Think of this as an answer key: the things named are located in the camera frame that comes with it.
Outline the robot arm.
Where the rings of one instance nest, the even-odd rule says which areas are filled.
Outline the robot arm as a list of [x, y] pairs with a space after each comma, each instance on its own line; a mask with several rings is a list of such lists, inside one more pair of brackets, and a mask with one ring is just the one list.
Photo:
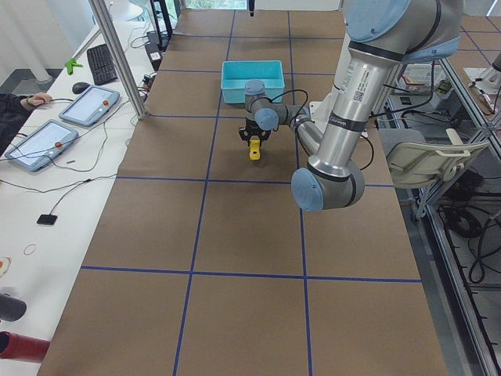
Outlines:
[[391, 69], [400, 63], [434, 62], [459, 46], [461, 1], [349, 1], [343, 9], [349, 59], [320, 128], [301, 106], [274, 103], [258, 79], [244, 87], [245, 108], [264, 131], [287, 125], [308, 154], [292, 176], [298, 207], [308, 212], [344, 208], [363, 195], [365, 182], [351, 156]]

